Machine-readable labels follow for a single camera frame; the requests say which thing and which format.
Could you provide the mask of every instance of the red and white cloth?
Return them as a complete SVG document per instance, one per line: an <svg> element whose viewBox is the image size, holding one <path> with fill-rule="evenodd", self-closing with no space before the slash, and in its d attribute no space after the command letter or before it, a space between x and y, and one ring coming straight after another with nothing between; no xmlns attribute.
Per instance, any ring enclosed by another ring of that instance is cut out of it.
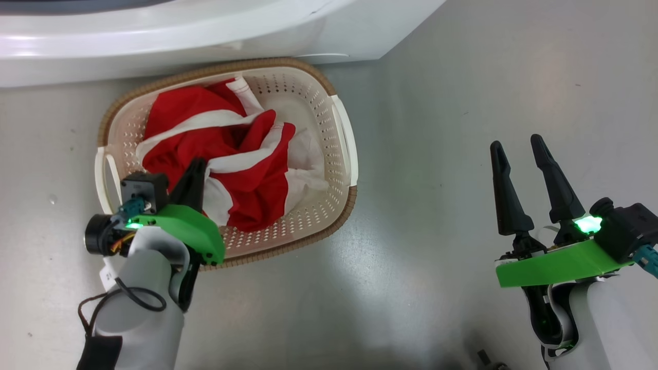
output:
<svg viewBox="0 0 658 370"><path fill-rule="evenodd" d="M167 175L169 191L192 159L204 158L203 211L217 225L246 232L290 212L306 187L328 187L311 133L277 121L242 77L161 93L136 155L147 171Z"/></svg>

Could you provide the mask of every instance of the blue connector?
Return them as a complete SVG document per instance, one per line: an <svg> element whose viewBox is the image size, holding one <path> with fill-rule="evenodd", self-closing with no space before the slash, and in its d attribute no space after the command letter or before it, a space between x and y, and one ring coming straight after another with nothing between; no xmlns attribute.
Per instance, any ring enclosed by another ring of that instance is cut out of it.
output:
<svg viewBox="0 0 658 370"><path fill-rule="evenodd" d="M642 246L633 255L633 261L644 271L658 278L658 252L653 246Z"/></svg>
<svg viewBox="0 0 658 370"><path fill-rule="evenodd" d="M112 222L118 221L115 228L123 228L128 220L142 214L146 210L146 202L142 197L131 198L119 207L119 211L110 219Z"/></svg>

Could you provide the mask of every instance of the black cable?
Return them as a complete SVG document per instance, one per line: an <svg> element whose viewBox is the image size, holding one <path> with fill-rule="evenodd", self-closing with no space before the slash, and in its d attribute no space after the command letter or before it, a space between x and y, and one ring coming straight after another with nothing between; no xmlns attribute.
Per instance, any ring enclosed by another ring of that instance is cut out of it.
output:
<svg viewBox="0 0 658 370"><path fill-rule="evenodd" d="M110 251L107 249L108 245L106 243L107 241L107 235L112 231L112 229L119 224L119 220L114 220L112 221L109 225L107 225L103 231L101 231L101 235L99 237L100 243L99 247L101 248L101 254L102 255L111 255Z"/></svg>
<svg viewBox="0 0 658 370"><path fill-rule="evenodd" d="M137 303L138 305L148 309L149 311L155 311L155 312L162 312L166 308L166 301L165 299L158 293L146 289L146 288L140 288L138 286L134 286L131 288L128 288L120 278L116 278L114 281L116 281L116 285L119 285L119 288L123 291L124 294L126 294L133 302ZM148 303L144 302L143 300L139 299L132 291L135 292L142 292L149 294L150 296L155 297L160 301L160 307L154 306L154 305L149 305Z"/></svg>
<svg viewBox="0 0 658 370"><path fill-rule="evenodd" d="M166 309L166 301L160 294L150 289L140 288L139 286L127 287L123 283L123 281L121 281L120 278L116 278L114 281L116 282L116 285L119 287L119 289L113 290L112 292L109 293L103 293L103 294L99 294L98 296L87 298L86 300L80 302L80 305L78 306L78 316L80 317L80 321L82 322L82 326L84 327L85 334L87 336L91 336L93 334L93 327L96 324L96 317L98 316L98 313L101 311L101 308L105 305L107 300L109 300L110 298L114 297L117 294L123 293L127 295L133 302L135 302L140 307L148 311L162 312ZM153 296L157 300L159 300L161 305L159 307L154 305L149 305L148 303L144 302L139 297L137 297L133 292L142 292L149 294L150 296ZM102 298L102 300L98 302L96 308L94 308L93 313L91 314L91 320L87 322L84 315L82 314L82 306L87 304L88 302L95 301L99 298Z"/></svg>

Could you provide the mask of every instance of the green led light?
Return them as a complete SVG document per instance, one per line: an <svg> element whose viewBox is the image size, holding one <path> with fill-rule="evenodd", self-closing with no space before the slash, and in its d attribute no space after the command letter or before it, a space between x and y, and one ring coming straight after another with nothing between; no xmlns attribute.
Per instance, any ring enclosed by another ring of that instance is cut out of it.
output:
<svg viewBox="0 0 658 370"><path fill-rule="evenodd" d="M576 226L580 231L589 234L591 232L597 232L601 230L601 217L587 216L583 217L580 220L575 220Z"/></svg>
<svg viewBox="0 0 658 370"><path fill-rule="evenodd" d="M137 230L138 228L142 228L142 226L144 226L144 225L138 224L138 223L129 223L129 224L126 225L126 228L133 228L133 229Z"/></svg>

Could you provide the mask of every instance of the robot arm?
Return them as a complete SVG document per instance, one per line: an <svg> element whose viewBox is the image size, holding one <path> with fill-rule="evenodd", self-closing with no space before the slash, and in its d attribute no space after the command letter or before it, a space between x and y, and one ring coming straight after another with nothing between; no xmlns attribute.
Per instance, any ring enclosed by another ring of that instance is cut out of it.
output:
<svg viewBox="0 0 658 370"><path fill-rule="evenodd" d="M560 229L550 248L529 235L532 219L509 178L502 145L492 143L498 232L515 235L513 251L496 261L500 286L523 289L548 368L615 370L629 363L637 369L657 368L637 339L631 317L604 282L633 263L658 277L658 253L653 249L658 217L642 204L614 208L603 198L590 209L593 217L579 219L585 210L544 140L533 135L530 142L544 173L551 222ZM586 228L586 223L595 227Z"/></svg>
<svg viewBox="0 0 658 370"><path fill-rule="evenodd" d="M194 160L167 197L161 174L136 173L122 182L125 201L115 215L95 215L85 232L92 254L127 260L116 286L89 323L78 370L174 369L200 265L224 258L216 225L201 214L205 162Z"/></svg>

